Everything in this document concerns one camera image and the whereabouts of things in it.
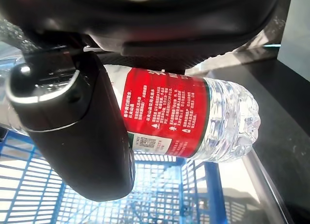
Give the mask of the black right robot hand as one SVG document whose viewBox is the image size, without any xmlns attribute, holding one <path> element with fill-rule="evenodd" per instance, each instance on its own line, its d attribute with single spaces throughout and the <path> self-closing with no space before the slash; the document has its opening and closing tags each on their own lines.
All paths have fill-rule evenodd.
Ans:
<svg viewBox="0 0 310 224">
<path fill-rule="evenodd" d="M 93 201 L 128 195 L 133 150 L 104 64 L 184 71 L 245 44 L 278 0 L 0 0 L 0 39 L 21 50 L 0 85 L 2 126 L 29 134 Z"/>
</svg>

